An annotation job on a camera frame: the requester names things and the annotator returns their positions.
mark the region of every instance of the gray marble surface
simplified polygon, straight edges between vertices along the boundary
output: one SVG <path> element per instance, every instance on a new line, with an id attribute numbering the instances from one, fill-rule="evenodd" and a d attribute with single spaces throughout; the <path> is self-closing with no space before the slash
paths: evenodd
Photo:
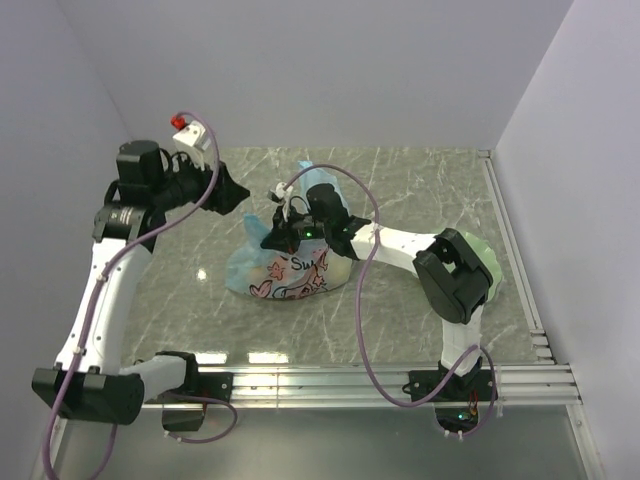
<path id="1" fill-rule="evenodd" d="M 208 353 L 211 361 L 226 358 L 232 364 L 359 361 L 353 319 L 358 266 L 344 287 L 302 300 L 263 300 L 224 287 L 227 258 L 246 240 L 243 214 L 257 213 L 270 224 L 274 204 L 267 200 L 267 190 L 290 178 L 297 160 L 304 159 L 346 167 L 363 179 L 376 195 L 387 227 L 436 233 L 448 226 L 487 239 L 505 278 L 485 308 L 483 342 L 498 362 L 536 360 L 475 150 L 245 148 L 223 150 L 222 157 L 252 196 L 226 217 L 197 212 L 158 239 L 131 310 L 125 365 L 163 349 Z M 359 187 L 346 178 L 339 182 L 352 212 L 371 215 Z M 363 314 L 373 361 L 439 359 L 441 321 L 410 273 L 374 265 L 365 284 Z"/>

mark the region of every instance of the translucent bag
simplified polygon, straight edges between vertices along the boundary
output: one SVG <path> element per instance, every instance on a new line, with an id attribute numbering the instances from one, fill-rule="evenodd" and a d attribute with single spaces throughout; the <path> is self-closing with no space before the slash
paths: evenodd
<path id="1" fill-rule="evenodd" d="M 303 161 L 298 165 L 303 169 L 312 163 Z M 307 190 L 319 183 L 333 185 L 348 210 L 336 177 L 322 169 L 311 170 L 300 178 L 302 196 L 306 198 Z M 260 247 L 270 229 L 256 215 L 244 216 L 244 228 L 247 242 L 227 261 L 229 290 L 260 298 L 299 299 L 333 290 L 349 280 L 351 259 L 338 256 L 324 240 L 303 240 L 298 251 L 288 255 Z"/>

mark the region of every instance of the green object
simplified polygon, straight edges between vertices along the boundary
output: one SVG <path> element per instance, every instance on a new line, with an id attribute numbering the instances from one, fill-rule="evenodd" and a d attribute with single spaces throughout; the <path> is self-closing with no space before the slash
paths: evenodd
<path id="1" fill-rule="evenodd" d="M 467 241 L 469 246 L 476 252 L 476 255 L 480 258 L 480 261 L 484 263 L 484 265 L 489 270 L 489 273 L 493 277 L 493 284 L 491 288 L 489 288 L 489 298 L 487 301 L 493 300 L 496 296 L 496 291 L 498 286 L 502 282 L 502 268 L 500 268 L 500 264 L 498 263 L 498 259 L 496 257 L 496 252 L 489 246 L 489 242 L 483 240 L 481 238 L 476 237 L 473 233 L 462 232 L 463 238 Z M 454 269 L 454 265 L 447 265 L 447 270 L 452 271 Z"/>

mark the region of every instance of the gray wall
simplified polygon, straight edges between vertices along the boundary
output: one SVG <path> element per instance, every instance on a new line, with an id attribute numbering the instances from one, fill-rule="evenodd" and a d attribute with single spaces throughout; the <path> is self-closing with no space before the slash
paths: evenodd
<path id="1" fill-rule="evenodd" d="M 129 130 L 495 147 L 571 0 L 59 0 Z"/>
<path id="2" fill-rule="evenodd" d="M 640 472 L 639 52 L 638 2 L 576 0 L 497 148 L 543 323 L 611 479 Z"/>
<path id="3" fill-rule="evenodd" d="M 0 476 L 24 479 L 48 414 L 31 375 L 73 324 L 128 135 L 55 2 L 0 2 L 0 67 Z"/>

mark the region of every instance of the white wall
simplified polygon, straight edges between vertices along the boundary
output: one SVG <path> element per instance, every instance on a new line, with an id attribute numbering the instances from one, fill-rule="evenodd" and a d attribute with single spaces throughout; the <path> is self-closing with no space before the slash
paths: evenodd
<path id="1" fill-rule="evenodd" d="M 129 130 L 495 147 L 571 0 L 58 0 Z"/>
<path id="2" fill-rule="evenodd" d="M 576 0 L 497 147 L 554 350 L 609 478 L 640 476 L 640 3 Z"/>
<path id="3" fill-rule="evenodd" d="M 49 412 L 31 375 L 71 328 L 128 135 L 55 2 L 0 2 L 0 66 L 0 476 L 24 479 Z"/>

